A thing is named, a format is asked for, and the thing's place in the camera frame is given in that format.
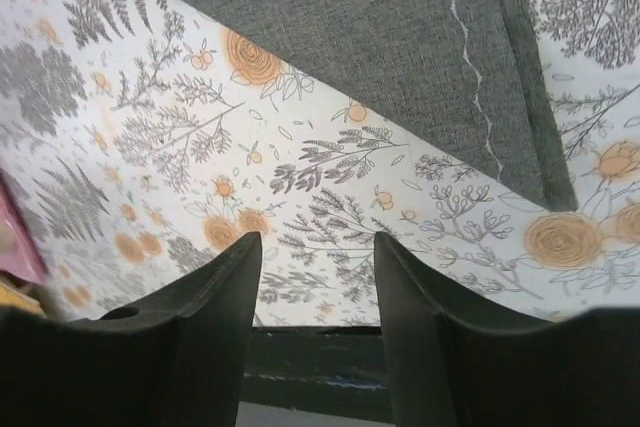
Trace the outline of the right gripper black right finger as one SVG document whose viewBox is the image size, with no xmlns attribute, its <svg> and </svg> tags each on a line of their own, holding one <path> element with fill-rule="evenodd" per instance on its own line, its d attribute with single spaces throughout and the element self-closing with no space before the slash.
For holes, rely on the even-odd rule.
<svg viewBox="0 0 640 427">
<path fill-rule="evenodd" d="M 378 233 L 374 271 L 399 426 L 635 426 L 639 312 L 553 323 L 490 301 Z"/>
</svg>

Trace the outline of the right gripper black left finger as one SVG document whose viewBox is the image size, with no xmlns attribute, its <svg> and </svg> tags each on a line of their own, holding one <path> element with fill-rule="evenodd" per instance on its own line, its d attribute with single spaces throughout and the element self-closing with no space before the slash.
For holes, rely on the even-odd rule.
<svg viewBox="0 0 640 427">
<path fill-rule="evenodd" d="M 97 320 L 1 311 L 5 426 L 232 426 L 255 311 L 262 242 Z"/>
</svg>

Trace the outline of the grey cloth napkin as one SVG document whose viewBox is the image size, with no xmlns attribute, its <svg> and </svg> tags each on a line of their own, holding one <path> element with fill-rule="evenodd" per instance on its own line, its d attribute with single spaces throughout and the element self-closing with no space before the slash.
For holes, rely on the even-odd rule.
<svg viewBox="0 0 640 427">
<path fill-rule="evenodd" d="M 182 0 L 552 211 L 577 199 L 527 0 Z"/>
</svg>

